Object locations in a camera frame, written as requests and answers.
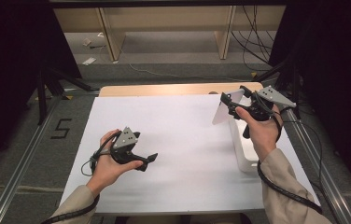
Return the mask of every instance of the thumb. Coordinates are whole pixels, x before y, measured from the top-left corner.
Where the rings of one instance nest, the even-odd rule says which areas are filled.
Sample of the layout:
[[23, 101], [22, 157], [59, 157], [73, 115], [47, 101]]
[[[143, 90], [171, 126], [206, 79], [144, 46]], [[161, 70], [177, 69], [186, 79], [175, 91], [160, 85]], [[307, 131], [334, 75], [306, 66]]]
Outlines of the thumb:
[[256, 120], [254, 120], [251, 115], [244, 110], [242, 107], [237, 106], [236, 107], [236, 113], [239, 115], [239, 117], [241, 119], [243, 119], [248, 125], [251, 126], [252, 123], [257, 122]]
[[127, 171], [138, 168], [142, 165], [143, 165], [142, 161], [129, 161], [128, 163], [121, 165], [121, 171], [122, 173], [125, 173]]

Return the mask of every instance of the hand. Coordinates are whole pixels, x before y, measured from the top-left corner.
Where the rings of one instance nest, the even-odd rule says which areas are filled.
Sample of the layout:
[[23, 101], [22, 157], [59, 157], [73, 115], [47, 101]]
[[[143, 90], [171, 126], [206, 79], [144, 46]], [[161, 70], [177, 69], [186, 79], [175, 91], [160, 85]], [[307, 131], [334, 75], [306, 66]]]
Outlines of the hand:
[[[279, 113], [278, 107], [274, 105], [273, 111]], [[279, 135], [277, 125], [273, 119], [266, 121], [256, 121], [242, 107], [236, 107], [236, 113], [243, 119], [249, 127], [251, 141], [257, 152], [258, 158], [263, 162], [267, 155], [276, 148], [275, 142]], [[279, 114], [275, 114], [280, 125], [283, 126], [283, 120]]]
[[[106, 133], [100, 139], [100, 145], [116, 132], [119, 132], [119, 130], [117, 129]], [[108, 141], [103, 149], [109, 149], [112, 144], [111, 140]], [[111, 155], [102, 155], [99, 157], [93, 176], [86, 186], [91, 190], [93, 197], [95, 198], [104, 188], [115, 183], [120, 175], [141, 165], [143, 165], [142, 161], [131, 161], [126, 164], [118, 164], [112, 159]]]

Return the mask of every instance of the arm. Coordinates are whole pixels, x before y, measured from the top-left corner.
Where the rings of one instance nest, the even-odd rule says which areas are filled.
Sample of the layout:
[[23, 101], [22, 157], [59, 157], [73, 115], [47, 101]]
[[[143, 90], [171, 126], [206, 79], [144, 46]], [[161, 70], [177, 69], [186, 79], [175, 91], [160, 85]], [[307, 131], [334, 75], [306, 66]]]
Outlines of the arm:
[[[109, 136], [111, 136], [113, 133], [116, 133], [117, 131], [118, 130], [114, 130], [104, 135], [100, 140], [100, 145], [102, 145]], [[112, 141], [109, 141], [105, 145], [104, 149], [109, 149], [111, 145]], [[74, 192], [56, 210], [52, 217], [75, 212], [91, 205], [97, 195], [99, 195], [104, 188], [115, 183], [120, 175], [132, 169], [135, 169], [142, 164], [142, 161], [131, 161], [126, 164], [118, 164], [112, 159], [110, 155], [100, 156], [93, 176], [86, 184], [86, 186], [82, 185], [76, 188], [76, 190], [74, 190]], [[89, 223], [91, 216], [93, 216], [95, 210], [96, 209], [94, 208], [83, 216], [70, 218], [65, 221], [61, 221], [60, 223]]]
[[[277, 106], [274, 106], [274, 111], [278, 113]], [[236, 112], [249, 126], [251, 141], [265, 176], [277, 186], [313, 202], [313, 196], [298, 182], [283, 152], [276, 148], [278, 130], [274, 121], [270, 119], [258, 122], [241, 107], [237, 107]], [[280, 115], [276, 114], [276, 117], [282, 124]], [[314, 209], [274, 191], [264, 183], [262, 183], [262, 198], [266, 215], [271, 223], [330, 223]]]

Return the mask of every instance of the white tabletop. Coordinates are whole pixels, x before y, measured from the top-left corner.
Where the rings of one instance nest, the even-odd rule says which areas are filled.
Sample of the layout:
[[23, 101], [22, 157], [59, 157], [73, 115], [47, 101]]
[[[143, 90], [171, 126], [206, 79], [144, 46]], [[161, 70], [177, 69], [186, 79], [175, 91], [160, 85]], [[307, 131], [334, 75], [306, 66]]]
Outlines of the white tabletop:
[[[263, 208], [260, 178], [238, 169], [228, 122], [212, 125], [220, 95], [96, 98], [62, 202], [89, 178], [81, 165], [113, 129], [140, 132], [133, 153], [159, 153], [101, 193], [96, 213], [114, 216], [239, 212]], [[298, 180], [315, 196], [287, 133], [277, 143]]]

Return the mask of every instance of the forearm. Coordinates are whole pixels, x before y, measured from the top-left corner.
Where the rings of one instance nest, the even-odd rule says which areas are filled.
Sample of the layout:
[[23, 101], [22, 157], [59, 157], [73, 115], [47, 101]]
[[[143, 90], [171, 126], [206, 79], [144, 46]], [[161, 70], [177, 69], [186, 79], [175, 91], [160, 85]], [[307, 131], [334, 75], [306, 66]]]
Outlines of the forearm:
[[[277, 186], [314, 201], [312, 194], [298, 182], [291, 164], [280, 149], [273, 150], [260, 166]], [[314, 209], [296, 202], [262, 183], [263, 204], [271, 223], [330, 223]]]
[[[68, 198], [60, 205], [52, 217], [58, 215], [75, 212], [80, 209], [86, 208], [94, 202], [94, 197], [91, 190], [86, 186], [77, 187], [74, 192], [68, 196]], [[89, 223], [93, 216], [96, 208], [88, 212], [87, 214], [67, 219], [58, 223]]]

